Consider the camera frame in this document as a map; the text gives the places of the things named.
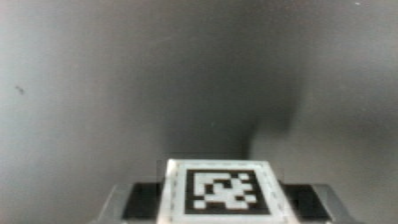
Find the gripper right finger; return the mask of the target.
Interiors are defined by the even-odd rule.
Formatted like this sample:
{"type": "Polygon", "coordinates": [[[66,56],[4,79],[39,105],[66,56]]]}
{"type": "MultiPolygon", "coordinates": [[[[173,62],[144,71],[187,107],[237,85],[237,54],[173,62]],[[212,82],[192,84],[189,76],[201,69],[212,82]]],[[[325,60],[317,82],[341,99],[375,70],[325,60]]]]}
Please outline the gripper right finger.
{"type": "Polygon", "coordinates": [[[350,213],[327,184],[285,184],[283,189],[301,224],[350,223],[350,213]]]}

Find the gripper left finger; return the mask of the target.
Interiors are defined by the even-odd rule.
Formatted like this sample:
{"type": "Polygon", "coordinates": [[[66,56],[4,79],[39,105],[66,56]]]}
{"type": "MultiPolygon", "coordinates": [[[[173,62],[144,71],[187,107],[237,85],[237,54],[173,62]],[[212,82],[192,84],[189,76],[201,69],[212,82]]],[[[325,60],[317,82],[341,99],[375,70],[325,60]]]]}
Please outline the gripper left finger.
{"type": "Polygon", "coordinates": [[[157,224],[162,183],[114,186],[100,215],[87,224],[157,224]]]}

